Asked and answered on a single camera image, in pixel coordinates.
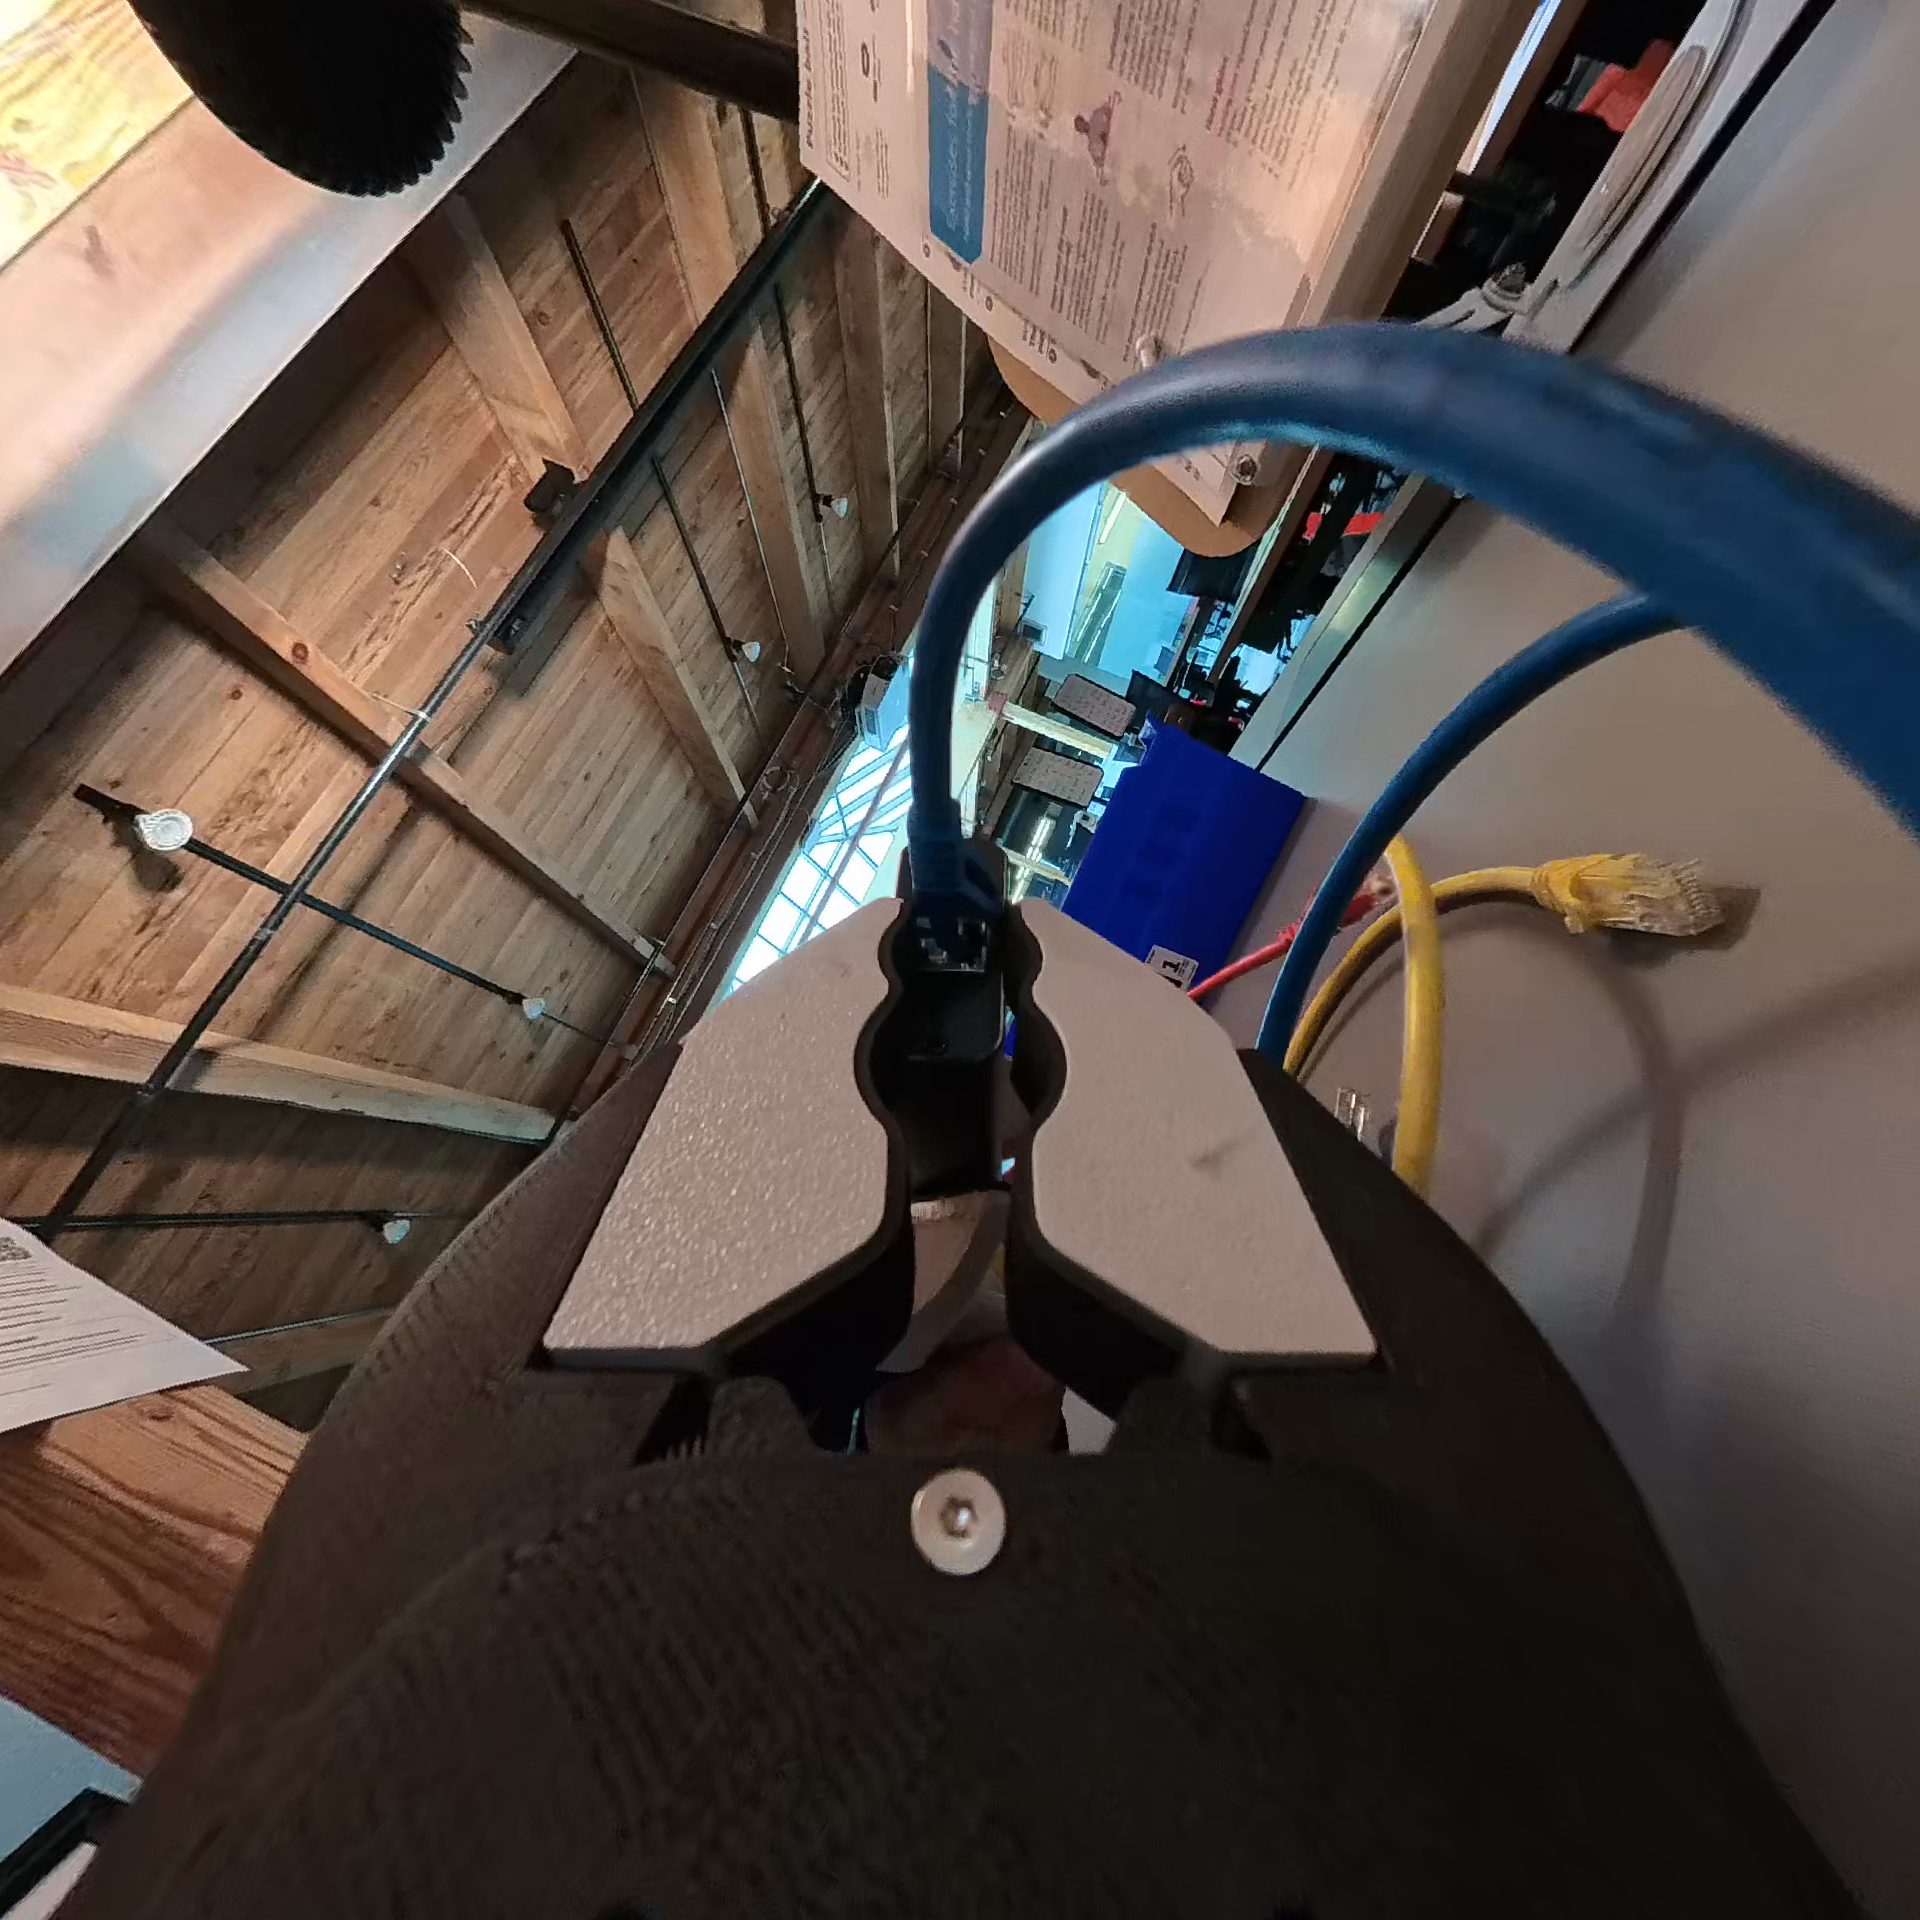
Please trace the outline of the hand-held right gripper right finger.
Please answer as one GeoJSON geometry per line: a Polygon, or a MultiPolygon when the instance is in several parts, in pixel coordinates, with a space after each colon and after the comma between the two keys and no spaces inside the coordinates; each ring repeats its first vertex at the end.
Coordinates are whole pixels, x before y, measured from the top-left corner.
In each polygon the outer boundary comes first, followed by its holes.
{"type": "Polygon", "coordinates": [[[1356,1375],[1378,1338],[1252,1074],[1158,975],[1049,903],[1003,934],[1014,1339],[1106,1418],[1174,1382],[1213,1404],[1269,1375],[1356,1375]]]}

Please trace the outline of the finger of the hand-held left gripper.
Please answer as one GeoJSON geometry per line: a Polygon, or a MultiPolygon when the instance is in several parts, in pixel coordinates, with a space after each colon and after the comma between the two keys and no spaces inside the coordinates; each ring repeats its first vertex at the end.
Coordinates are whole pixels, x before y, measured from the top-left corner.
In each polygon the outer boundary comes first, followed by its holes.
{"type": "Polygon", "coordinates": [[[914,1303],[880,1376],[1002,1336],[1002,1190],[912,1202],[914,1303]]]}

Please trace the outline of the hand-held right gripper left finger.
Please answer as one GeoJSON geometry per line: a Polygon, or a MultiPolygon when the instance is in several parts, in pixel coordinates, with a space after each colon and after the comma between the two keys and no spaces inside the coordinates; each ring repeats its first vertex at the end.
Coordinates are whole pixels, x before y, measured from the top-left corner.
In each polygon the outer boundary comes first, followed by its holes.
{"type": "Polygon", "coordinates": [[[902,902],[862,905],[684,1043],[541,1336],[576,1375],[765,1379],[848,1406],[917,1295],[902,1129],[874,1049],[902,902]]]}

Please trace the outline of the black network splitter box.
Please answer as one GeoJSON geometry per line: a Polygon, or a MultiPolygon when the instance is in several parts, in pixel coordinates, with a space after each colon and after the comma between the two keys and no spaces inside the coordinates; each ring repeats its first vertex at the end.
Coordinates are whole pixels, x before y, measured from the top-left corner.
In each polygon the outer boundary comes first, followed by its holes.
{"type": "Polygon", "coordinates": [[[912,905],[896,959],[902,1006],[891,1105],[902,1127],[910,1194],[930,1202],[994,1190],[1005,1027],[1000,926],[960,920],[948,929],[912,905]]]}

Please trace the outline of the blue plastic bin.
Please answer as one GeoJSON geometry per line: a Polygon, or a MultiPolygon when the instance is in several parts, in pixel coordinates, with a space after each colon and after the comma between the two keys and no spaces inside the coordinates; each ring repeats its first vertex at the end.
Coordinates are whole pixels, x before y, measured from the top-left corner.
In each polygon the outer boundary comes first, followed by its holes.
{"type": "Polygon", "coordinates": [[[1305,808],[1291,786],[1157,727],[1118,775],[1064,915],[1188,993],[1229,963],[1305,808]]]}

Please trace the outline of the grey desk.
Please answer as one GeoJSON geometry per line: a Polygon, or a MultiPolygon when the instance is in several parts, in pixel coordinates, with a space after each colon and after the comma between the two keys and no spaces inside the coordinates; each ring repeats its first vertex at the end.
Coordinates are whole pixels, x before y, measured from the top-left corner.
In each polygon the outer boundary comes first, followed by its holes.
{"type": "MultiPolygon", "coordinates": [[[[1584,344],[1916,507],[1917,4],[1834,4],[1584,344]]],[[[1461,504],[1266,758],[1291,922],[1382,779],[1594,568],[1461,504]]],[[[1429,876],[1694,858],[1720,944],[1446,915],[1432,1201],[1608,1424],[1736,1703],[1916,1916],[1916,843],[1704,640],[1598,666],[1411,827],[1429,876]]]]}

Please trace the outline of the white paper notice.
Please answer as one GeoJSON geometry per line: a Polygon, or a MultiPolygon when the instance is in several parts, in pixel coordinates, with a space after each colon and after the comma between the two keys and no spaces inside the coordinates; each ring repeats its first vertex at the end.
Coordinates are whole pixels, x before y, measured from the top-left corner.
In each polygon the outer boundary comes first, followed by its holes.
{"type": "Polygon", "coordinates": [[[3,1222],[3,1436],[245,1375],[3,1222]]]}

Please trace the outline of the black tripod pole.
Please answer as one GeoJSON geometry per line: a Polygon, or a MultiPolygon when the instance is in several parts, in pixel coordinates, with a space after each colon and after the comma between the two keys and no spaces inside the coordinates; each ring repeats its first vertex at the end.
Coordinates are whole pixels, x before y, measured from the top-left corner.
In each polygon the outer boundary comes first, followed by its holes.
{"type": "Polygon", "coordinates": [[[800,121],[800,52],[769,32],[668,2],[457,2],[454,9],[659,74],[789,126],[800,121]]]}

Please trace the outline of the black ribbed knob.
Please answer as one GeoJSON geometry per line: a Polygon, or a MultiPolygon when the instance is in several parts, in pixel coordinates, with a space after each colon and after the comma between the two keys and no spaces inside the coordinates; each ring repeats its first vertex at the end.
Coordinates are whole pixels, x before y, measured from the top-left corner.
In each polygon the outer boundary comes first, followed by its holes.
{"type": "Polygon", "coordinates": [[[195,99],[253,153],[378,200],[448,153],[468,38],[451,2],[133,2],[195,99]]]}

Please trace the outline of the wooden post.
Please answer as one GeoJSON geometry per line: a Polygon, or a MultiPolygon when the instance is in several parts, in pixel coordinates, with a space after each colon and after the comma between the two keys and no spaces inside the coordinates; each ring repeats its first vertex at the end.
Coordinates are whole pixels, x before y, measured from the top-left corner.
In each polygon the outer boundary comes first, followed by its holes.
{"type": "Polygon", "coordinates": [[[149,1774],[301,1451],[206,1384],[5,1434],[5,1697],[149,1774]]]}

